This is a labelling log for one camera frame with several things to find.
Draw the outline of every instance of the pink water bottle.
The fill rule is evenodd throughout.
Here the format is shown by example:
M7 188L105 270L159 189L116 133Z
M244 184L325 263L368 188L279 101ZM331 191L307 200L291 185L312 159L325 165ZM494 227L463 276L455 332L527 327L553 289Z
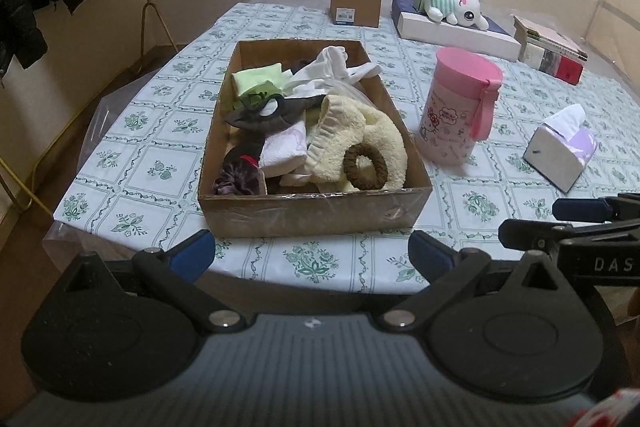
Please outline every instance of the pink water bottle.
M436 58L415 142L433 162L462 164L476 142L491 133L502 71L486 58L457 48L441 48Z

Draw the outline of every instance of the hair scrunchie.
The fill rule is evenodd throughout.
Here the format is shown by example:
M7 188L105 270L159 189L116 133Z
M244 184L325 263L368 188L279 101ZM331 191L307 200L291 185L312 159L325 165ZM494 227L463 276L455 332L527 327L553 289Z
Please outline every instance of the hair scrunchie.
M376 171L376 179L366 179L360 174L357 159L364 156L371 160ZM388 179L388 170L383 155L378 149L368 143L356 143L349 147L344 153L342 169L347 176L347 180L359 190L380 190L384 187Z

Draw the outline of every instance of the pink lid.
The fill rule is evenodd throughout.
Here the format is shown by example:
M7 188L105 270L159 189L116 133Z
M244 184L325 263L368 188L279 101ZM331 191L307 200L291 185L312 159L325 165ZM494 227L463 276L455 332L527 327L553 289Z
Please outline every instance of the pink lid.
M486 140L494 121L502 70L490 60L458 48L440 48L436 58L433 81L464 98L480 102L471 124L471 138Z

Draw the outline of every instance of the book stack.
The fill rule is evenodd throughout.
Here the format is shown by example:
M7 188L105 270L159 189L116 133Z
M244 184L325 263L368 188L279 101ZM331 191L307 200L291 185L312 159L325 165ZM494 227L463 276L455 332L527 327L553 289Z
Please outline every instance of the book stack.
M518 60L574 86L580 82L587 54L570 38L540 24L513 16Z

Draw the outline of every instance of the table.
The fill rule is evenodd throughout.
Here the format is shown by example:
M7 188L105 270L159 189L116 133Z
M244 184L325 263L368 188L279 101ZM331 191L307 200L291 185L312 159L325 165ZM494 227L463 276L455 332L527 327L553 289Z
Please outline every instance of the table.
M416 132L436 46L400 39L386 17L380 28L335 26L323 10L237 4L140 90L76 176L55 219L134 251L167 250L206 227L198 176L235 44L292 37L363 42L382 67L382 81L408 130ZM613 79L585 71L574 87L521 63L489 59L504 73L490 139L462 167L426 162L433 194L415 228L456 249L477 247L495 259L519 259L520 252L501 247L500 223L508 217L552 221L551 204L563 197L522 160L540 121L572 103L583 105L600 145L569 196L591 198L640 187L640 111ZM217 237L210 270L334 291L414 293L427 283L409 263L410 233Z

